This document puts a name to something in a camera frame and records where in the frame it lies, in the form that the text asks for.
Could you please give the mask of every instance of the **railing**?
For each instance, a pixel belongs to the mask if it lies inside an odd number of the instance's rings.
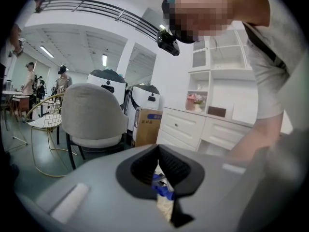
[[[137,31],[156,41],[159,31],[154,25],[139,16],[108,3],[93,0],[47,0],[42,5],[43,11],[70,10],[104,15],[134,27]]]

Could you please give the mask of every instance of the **gray floor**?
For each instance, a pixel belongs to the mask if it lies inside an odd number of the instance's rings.
[[[35,112],[34,119],[37,119],[39,111]],[[12,147],[19,146],[22,144],[17,139],[12,138],[12,132],[14,131],[14,136],[22,138],[20,132],[17,130],[17,126],[20,126],[20,130],[24,134],[28,145],[18,147],[16,149],[10,150],[11,161],[18,166],[20,173],[17,177],[14,187],[16,192],[20,192],[28,196],[32,200],[36,198],[59,178],[48,177],[40,173],[34,167],[32,150],[31,150],[31,130],[30,126],[27,123],[19,122],[18,125],[16,122],[12,121],[12,118],[8,116],[9,131],[6,130],[3,120],[1,119],[1,131],[3,138],[3,146],[5,150],[8,150]],[[56,144],[56,130],[52,133],[52,138]],[[60,127],[59,134],[59,145],[56,145],[57,148],[67,149],[65,133]],[[78,147],[73,147],[75,151],[79,154]],[[33,149],[34,156],[37,163],[37,166],[44,172],[52,175],[63,175],[68,174],[72,171],[69,155],[66,151],[58,151],[65,166],[61,163],[57,153],[55,151],[50,151],[48,147],[47,134],[42,131],[33,131]],[[84,161],[80,155],[74,156],[74,162],[76,167],[82,165],[86,161],[89,161],[93,158],[101,157],[114,153],[115,151],[105,152],[105,153],[85,153],[86,160]]]

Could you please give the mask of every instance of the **white seat cushion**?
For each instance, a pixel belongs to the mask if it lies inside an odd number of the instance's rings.
[[[77,137],[72,137],[72,141],[82,147],[106,148],[106,147],[117,145],[121,141],[121,135],[112,137],[112,138],[99,139],[99,140],[89,140],[89,139],[80,139]]]
[[[60,114],[51,114],[46,115],[42,118],[34,120],[29,125],[36,127],[36,128],[53,128],[61,124],[61,115]]]

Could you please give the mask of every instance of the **gold wire chair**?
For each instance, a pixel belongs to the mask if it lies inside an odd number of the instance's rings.
[[[53,140],[52,135],[51,135],[51,132],[53,130],[57,129],[57,127],[59,127],[61,125],[61,122],[62,122],[61,107],[62,107],[63,96],[64,96],[64,93],[48,97],[44,101],[35,105],[26,115],[26,120],[27,120],[29,118],[30,113],[32,113],[39,106],[41,106],[42,104],[45,104],[47,106],[45,116],[43,116],[43,117],[41,117],[37,120],[34,120],[32,122],[28,122],[28,124],[31,126],[31,148],[32,148],[32,156],[33,156],[35,168],[40,173],[42,173],[46,176],[49,176],[49,177],[64,177],[65,175],[47,174],[47,173],[45,173],[44,171],[42,171],[38,168],[36,161],[35,161],[34,151],[33,151],[33,133],[32,132],[33,132],[33,130],[35,130],[35,131],[44,131],[44,132],[47,133],[48,147],[49,147],[50,151],[52,151],[52,150],[56,151],[60,161],[62,162],[62,164],[65,166],[65,168],[68,171],[68,168],[66,167],[61,156],[58,153],[58,150],[62,150],[62,151],[68,151],[68,150],[56,148],[54,140]]]

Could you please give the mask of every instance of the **man standing in background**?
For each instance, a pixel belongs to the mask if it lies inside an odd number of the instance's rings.
[[[67,75],[67,67],[62,65],[58,71],[60,77],[56,82],[57,94],[64,93],[72,85],[72,78]]]
[[[4,73],[4,79],[6,80],[9,73],[9,68],[13,59],[13,54],[19,57],[23,53],[23,48],[19,43],[20,33],[24,29],[26,23],[30,19],[31,15],[36,12],[41,12],[41,4],[45,0],[29,0],[23,9],[20,11],[15,23],[12,27],[11,33],[6,40],[4,46],[0,51],[0,63],[6,67]]]
[[[28,75],[27,75],[26,83],[21,89],[24,95],[29,96],[29,111],[32,109],[33,98],[34,98],[32,85],[34,84],[35,74],[34,74],[33,68],[34,68],[34,63],[30,62],[27,65]]]
[[[45,82],[44,82],[42,76],[39,77],[39,81],[40,81],[40,83],[39,83],[39,85],[38,85],[38,98],[40,99],[40,100],[39,100],[39,102],[40,102],[41,100],[43,100],[43,97],[44,97],[44,93],[45,93]]]

